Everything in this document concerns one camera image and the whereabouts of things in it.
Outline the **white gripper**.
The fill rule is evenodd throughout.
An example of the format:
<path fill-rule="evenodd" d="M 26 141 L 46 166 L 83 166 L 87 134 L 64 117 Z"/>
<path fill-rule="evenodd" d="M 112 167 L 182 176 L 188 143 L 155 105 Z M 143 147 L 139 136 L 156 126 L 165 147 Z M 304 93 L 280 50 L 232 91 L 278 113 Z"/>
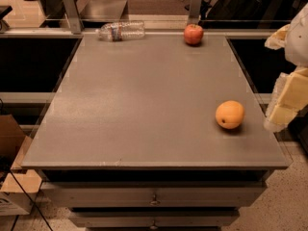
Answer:
<path fill-rule="evenodd" d="M 265 46 L 272 50 L 285 47 L 286 60 L 299 65 L 290 74 L 280 73 L 266 110 L 264 127 L 280 132 L 308 105 L 308 3 L 290 25 L 268 37 Z"/>

